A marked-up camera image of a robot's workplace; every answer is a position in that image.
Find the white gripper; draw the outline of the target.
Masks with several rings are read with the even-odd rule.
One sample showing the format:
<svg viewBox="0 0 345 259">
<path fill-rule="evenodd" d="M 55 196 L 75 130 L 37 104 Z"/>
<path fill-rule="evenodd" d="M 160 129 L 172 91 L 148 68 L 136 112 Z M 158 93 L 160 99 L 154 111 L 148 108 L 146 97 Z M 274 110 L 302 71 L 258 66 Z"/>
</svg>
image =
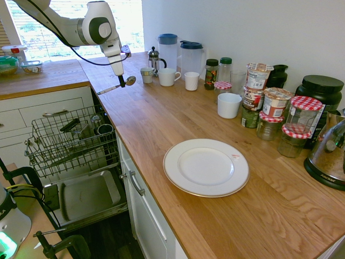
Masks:
<svg viewBox="0 0 345 259">
<path fill-rule="evenodd" d="M 108 40 L 101 45 L 101 49 L 104 55 L 107 57 L 111 68 L 116 76 L 118 76 L 121 87 L 126 86 L 126 82 L 123 79 L 123 64 L 121 58 L 121 44 L 119 40 Z"/>
</svg>

